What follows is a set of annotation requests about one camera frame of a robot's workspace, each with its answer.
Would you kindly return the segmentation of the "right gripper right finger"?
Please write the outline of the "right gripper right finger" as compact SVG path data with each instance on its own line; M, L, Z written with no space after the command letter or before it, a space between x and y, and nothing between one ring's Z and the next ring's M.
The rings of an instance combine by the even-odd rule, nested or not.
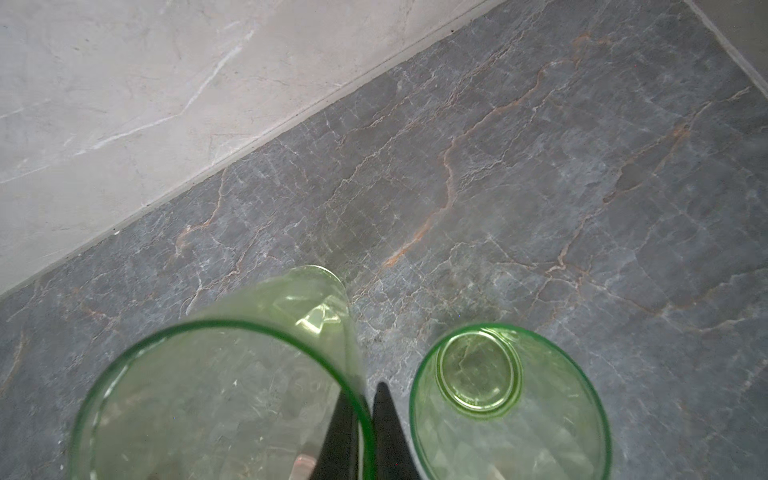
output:
M379 480L419 480L390 390L379 382L374 395L376 478Z

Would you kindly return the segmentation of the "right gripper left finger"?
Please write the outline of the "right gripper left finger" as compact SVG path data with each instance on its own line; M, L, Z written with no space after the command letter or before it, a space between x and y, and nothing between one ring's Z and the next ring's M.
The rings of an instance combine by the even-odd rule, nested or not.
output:
M322 445L311 480L354 480L358 478L359 428L348 396L341 392Z

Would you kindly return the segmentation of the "tall green glass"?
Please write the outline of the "tall green glass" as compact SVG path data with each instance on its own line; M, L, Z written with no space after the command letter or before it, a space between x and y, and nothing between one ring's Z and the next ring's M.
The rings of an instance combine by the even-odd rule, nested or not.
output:
M243 288L131 346L74 424L72 479L310 479L341 392L376 475L356 323L341 280L308 265Z

